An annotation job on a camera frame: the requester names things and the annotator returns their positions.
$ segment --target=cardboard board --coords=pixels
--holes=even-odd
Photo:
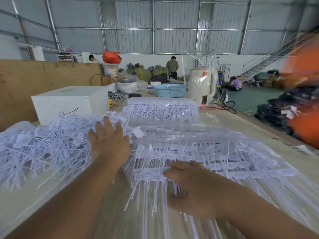
[[[31,96],[66,86],[101,86],[101,64],[0,60],[0,131],[37,120]]]

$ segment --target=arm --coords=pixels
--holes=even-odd
[[[103,196],[130,154],[121,124],[116,125],[116,132],[107,117],[104,124],[105,128],[96,123],[96,134],[89,131],[92,164],[7,239],[88,238]]]
[[[247,238],[319,238],[252,190],[195,161],[172,163],[164,176],[178,182],[186,192],[186,196],[171,195],[167,200],[170,207],[180,212],[202,219],[226,219]]]

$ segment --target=table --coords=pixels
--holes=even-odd
[[[119,110],[121,106],[115,106],[113,110]],[[266,140],[268,146],[277,154],[281,155],[287,162],[299,169],[312,181],[319,184],[319,157],[308,155],[299,149],[297,145],[301,141],[283,134],[260,121],[238,112],[236,115],[222,110],[201,110],[201,113],[214,115],[218,123],[208,117],[203,121],[208,124],[220,124],[238,132],[243,132],[256,139]],[[45,202],[58,193],[68,184],[68,181],[60,181],[58,178],[44,184],[37,189],[51,173],[43,172],[35,179],[26,181],[26,184],[13,192],[4,187],[0,188],[0,238],[5,237],[20,223],[28,218],[34,211],[40,208]],[[131,188],[125,175],[119,172],[115,178],[114,186],[104,198],[97,221],[94,223],[93,238],[141,238],[142,207],[136,209],[136,201],[131,201],[128,209],[124,207],[131,194]],[[191,227],[186,225],[183,217],[175,211],[169,210],[169,223],[172,238],[194,238]],[[149,222],[149,238],[164,238],[162,226],[162,213],[159,209]],[[199,231],[200,238],[209,238],[207,228],[202,227]]]

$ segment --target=white wall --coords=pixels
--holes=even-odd
[[[22,59],[18,43],[14,37],[0,34],[0,59]]]
[[[148,68],[149,66],[161,65],[165,66],[167,61],[171,59],[173,55],[171,54],[120,54],[122,58],[122,62],[119,64],[119,68],[127,69],[127,64],[132,63],[140,63],[144,65],[144,68]],[[178,76],[183,76],[183,63],[181,55],[174,55],[176,60],[179,63],[180,68],[177,71]],[[94,57],[99,62],[103,63],[102,55],[94,54]],[[242,72],[243,65],[252,59],[256,58],[255,61],[266,57],[265,55],[238,55],[238,54],[224,54],[218,55],[219,64],[231,64],[229,77],[231,76],[239,76]],[[281,59],[271,64],[269,67],[265,68],[263,71],[267,71],[270,69],[281,69],[285,59]],[[188,65],[192,65],[193,61],[189,60]]]

